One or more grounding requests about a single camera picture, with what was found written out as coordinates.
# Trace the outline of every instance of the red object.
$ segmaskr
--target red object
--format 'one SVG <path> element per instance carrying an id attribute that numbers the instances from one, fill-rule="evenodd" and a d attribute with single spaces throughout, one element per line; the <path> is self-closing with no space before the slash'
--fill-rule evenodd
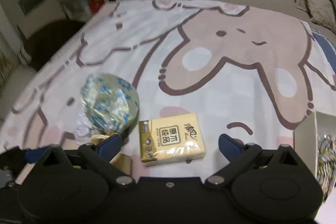
<path id="1" fill-rule="evenodd" d="M 104 0 L 90 0 L 89 1 L 89 7 L 91 10 L 91 13 L 95 14 L 99 11 L 100 7 L 104 5 Z"/>

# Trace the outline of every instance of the yellow box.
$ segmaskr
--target yellow box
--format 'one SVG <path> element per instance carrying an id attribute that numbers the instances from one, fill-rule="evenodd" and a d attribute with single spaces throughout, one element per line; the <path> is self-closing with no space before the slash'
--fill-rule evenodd
<path id="1" fill-rule="evenodd" d="M 195 160 L 205 146 L 195 113 L 139 122 L 140 155 L 146 166 Z"/>

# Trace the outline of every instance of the silver bolt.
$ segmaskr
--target silver bolt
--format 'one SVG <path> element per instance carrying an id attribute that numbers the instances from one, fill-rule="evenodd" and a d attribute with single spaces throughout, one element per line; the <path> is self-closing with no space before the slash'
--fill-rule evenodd
<path id="1" fill-rule="evenodd" d="M 120 185 L 127 185 L 133 182 L 133 179 L 129 176 L 121 176 L 115 180 Z"/>
<path id="2" fill-rule="evenodd" d="M 167 186 L 168 188 L 172 188 L 172 187 L 175 186 L 175 183 L 174 183 L 174 182 L 167 182 L 167 183 L 166 183 L 166 186 Z"/>
<path id="3" fill-rule="evenodd" d="M 210 182 L 211 184 L 215 184 L 215 185 L 221 184 L 224 181 L 225 179 L 221 176 L 211 176 L 208 178 L 208 182 Z"/>

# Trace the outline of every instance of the white box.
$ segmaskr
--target white box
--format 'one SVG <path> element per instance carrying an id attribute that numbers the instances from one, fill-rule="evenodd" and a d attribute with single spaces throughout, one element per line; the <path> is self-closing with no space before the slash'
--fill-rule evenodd
<path id="1" fill-rule="evenodd" d="M 318 135 L 336 137 L 336 116 L 314 111 L 294 130 L 294 150 L 315 177 L 318 165 Z"/>

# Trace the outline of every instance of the blanket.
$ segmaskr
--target blanket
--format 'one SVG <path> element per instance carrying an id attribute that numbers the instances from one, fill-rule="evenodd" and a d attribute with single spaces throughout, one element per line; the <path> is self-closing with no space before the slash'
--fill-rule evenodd
<path id="1" fill-rule="evenodd" d="M 78 147 L 72 132 L 91 73 L 132 83 L 140 120 L 197 113 L 206 156 L 144 167 L 136 127 L 122 148 L 135 179 L 204 180 L 228 163 L 220 134 L 276 149 L 293 145 L 293 130 L 315 109 L 336 114 L 335 72 L 307 23 L 213 0 L 130 0 L 85 26 L 36 75 L 1 128 L 0 150 Z"/>

